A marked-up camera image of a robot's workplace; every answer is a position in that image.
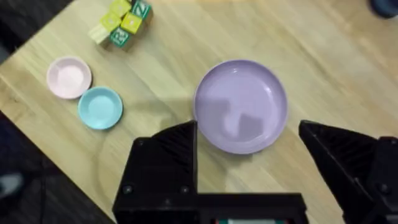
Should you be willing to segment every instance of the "blue object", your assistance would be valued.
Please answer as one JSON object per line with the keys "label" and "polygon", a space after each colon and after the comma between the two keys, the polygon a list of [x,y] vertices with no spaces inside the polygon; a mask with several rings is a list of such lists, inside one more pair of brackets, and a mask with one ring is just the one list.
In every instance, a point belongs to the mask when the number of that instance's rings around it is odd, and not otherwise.
{"label": "blue object", "polygon": [[108,129],[122,116],[123,103],[115,91],[99,86],[81,96],[78,112],[80,119],[90,128]]}

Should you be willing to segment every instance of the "yellow block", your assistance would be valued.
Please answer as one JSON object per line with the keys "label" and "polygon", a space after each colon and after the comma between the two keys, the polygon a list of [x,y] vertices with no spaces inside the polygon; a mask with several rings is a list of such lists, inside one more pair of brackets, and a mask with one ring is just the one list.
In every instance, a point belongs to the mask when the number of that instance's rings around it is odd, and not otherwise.
{"label": "yellow block", "polygon": [[114,29],[116,29],[120,25],[121,22],[122,22],[122,20],[120,19],[120,17],[111,12],[107,13],[101,19],[102,25],[109,32],[112,32]]}
{"label": "yellow block", "polygon": [[132,34],[136,34],[142,24],[142,19],[131,13],[127,13],[124,17],[121,27]]}
{"label": "yellow block", "polygon": [[112,2],[109,9],[113,14],[122,18],[122,16],[130,11],[131,5],[126,0],[115,0],[114,2]]}

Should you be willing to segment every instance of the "plate rim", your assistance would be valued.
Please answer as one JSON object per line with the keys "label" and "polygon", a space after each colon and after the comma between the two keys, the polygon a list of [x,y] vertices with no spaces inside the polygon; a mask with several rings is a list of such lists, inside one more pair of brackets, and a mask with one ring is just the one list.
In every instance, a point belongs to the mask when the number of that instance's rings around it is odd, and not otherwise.
{"label": "plate rim", "polygon": [[[113,124],[108,125],[108,126],[103,126],[101,128],[93,127],[92,125],[88,124],[81,116],[81,107],[82,107],[82,104],[83,104],[82,102],[84,100],[85,95],[87,95],[87,94],[89,94],[89,93],[91,93],[93,91],[98,91],[98,90],[106,90],[108,92],[111,92],[113,95],[117,96],[118,102],[121,105],[121,109],[120,109],[120,112],[118,114],[117,120]],[[93,88],[85,91],[84,94],[82,94],[82,96],[81,96],[81,98],[79,100],[79,103],[77,105],[77,110],[78,110],[78,114],[79,114],[80,120],[83,122],[83,124],[87,125],[89,128],[94,129],[94,130],[105,130],[105,129],[108,129],[108,128],[112,128],[115,124],[117,124],[120,121],[120,119],[121,119],[121,117],[123,115],[123,109],[124,109],[123,101],[122,101],[120,95],[118,93],[116,93],[116,91],[114,91],[111,88],[108,88],[106,86],[96,86],[96,87],[93,87]]]}
{"label": "plate rim", "polygon": [[[198,94],[199,88],[202,86],[203,81],[205,80],[205,78],[206,78],[208,75],[210,75],[210,73],[211,73],[215,68],[217,68],[217,67],[219,67],[219,66],[221,66],[221,65],[223,65],[223,64],[226,64],[226,63],[233,63],[233,62],[254,63],[254,64],[256,64],[257,66],[260,66],[260,67],[264,68],[266,71],[268,71],[268,72],[276,79],[277,83],[279,84],[279,86],[281,87],[281,90],[282,90],[282,92],[283,92],[284,102],[285,102],[285,105],[286,105],[286,112],[285,112],[285,116],[284,116],[283,121],[282,121],[281,128],[280,128],[280,130],[278,130],[278,132],[277,132],[277,134],[275,135],[275,137],[272,138],[270,141],[266,141],[266,142],[264,142],[264,143],[262,143],[262,144],[259,144],[259,147],[261,146],[261,148],[259,148],[259,149],[255,149],[255,150],[253,149],[253,150],[245,151],[245,152],[242,152],[242,151],[241,151],[241,152],[228,151],[228,150],[226,150],[226,149],[223,149],[222,146],[220,146],[218,143],[213,142],[212,140],[210,140],[210,139],[206,136],[206,134],[203,132],[203,128],[201,127],[200,122],[199,122],[199,120],[198,120],[197,110],[196,110],[197,94]],[[220,62],[220,63],[216,64],[215,66],[213,66],[211,69],[209,69],[209,70],[206,72],[205,76],[203,76],[203,78],[200,80],[200,83],[199,83],[199,85],[197,85],[197,88],[196,88],[196,90],[195,90],[195,94],[194,94],[194,96],[193,96],[193,117],[195,118],[195,120],[198,121],[198,128],[199,128],[200,132],[202,133],[202,135],[204,135],[204,137],[207,139],[207,141],[209,141],[212,145],[216,146],[218,149],[221,149],[221,150],[224,151],[224,152],[228,152],[228,153],[232,153],[232,154],[241,154],[241,155],[243,155],[243,154],[253,154],[253,153],[262,151],[263,149],[265,149],[265,148],[269,147],[270,145],[274,144],[274,143],[276,142],[276,140],[279,138],[279,136],[282,134],[283,130],[284,130],[285,127],[286,127],[287,118],[289,117],[289,104],[288,104],[287,94],[286,94],[286,91],[285,91],[284,86],[282,85],[282,83],[280,82],[280,80],[278,79],[278,77],[277,77],[272,71],[270,71],[266,66],[262,65],[261,63],[255,61],[255,60],[248,60],[248,59],[231,59],[231,60],[225,60],[225,61]]]}
{"label": "plate rim", "polygon": [[[81,94],[79,94],[79,95],[77,95],[77,96],[62,96],[62,95],[59,95],[58,93],[56,93],[56,92],[53,91],[52,86],[50,85],[50,82],[49,82],[49,77],[50,77],[50,70],[51,70],[51,68],[53,68],[57,63],[59,63],[59,62],[62,61],[62,60],[65,60],[65,59],[72,59],[72,60],[75,60],[75,61],[79,62],[80,64],[82,64],[84,67],[86,67],[86,69],[88,70],[88,74],[89,74],[89,75],[88,75],[88,79],[89,79],[89,80],[88,80],[88,87],[85,88],[85,90],[84,90]],[[86,91],[88,91],[88,90],[90,89],[90,86],[91,86],[91,84],[93,83],[93,72],[91,71],[90,66],[88,66],[88,64],[87,64],[83,59],[81,59],[80,57],[76,57],[76,56],[63,56],[63,57],[59,57],[59,58],[55,59],[55,60],[50,64],[49,68],[47,69],[46,81],[47,81],[47,87],[49,88],[49,90],[50,90],[55,96],[57,96],[57,97],[59,97],[59,98],[62,98],[62,99],[66,99],[66,100],[73,100],[73,99],[79,98],[81,95],[83,95]]]}

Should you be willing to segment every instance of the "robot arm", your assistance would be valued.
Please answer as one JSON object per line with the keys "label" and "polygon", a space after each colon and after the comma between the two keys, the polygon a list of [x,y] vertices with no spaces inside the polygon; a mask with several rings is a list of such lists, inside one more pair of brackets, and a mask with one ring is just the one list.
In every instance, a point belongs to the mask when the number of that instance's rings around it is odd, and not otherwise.
{"label": "robot arm", "polygon": [[[398,139],[302,121],[299,135],[347,224],[397,223]],[[113,206],[119,224],[307,224],[301,194],[198,194],[197,122],[134,140]]]}

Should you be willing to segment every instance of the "purple plate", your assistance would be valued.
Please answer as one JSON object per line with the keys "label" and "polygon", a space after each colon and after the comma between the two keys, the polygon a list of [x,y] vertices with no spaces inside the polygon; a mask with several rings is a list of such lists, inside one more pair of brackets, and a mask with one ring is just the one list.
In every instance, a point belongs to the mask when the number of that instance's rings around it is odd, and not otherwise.
{"label": "purple plate", "polygon": [[287,99],[277,77],[250,60],[213,67],[195,93],[199,130],[216,147],[250,154],[271,145],[287,119]]}

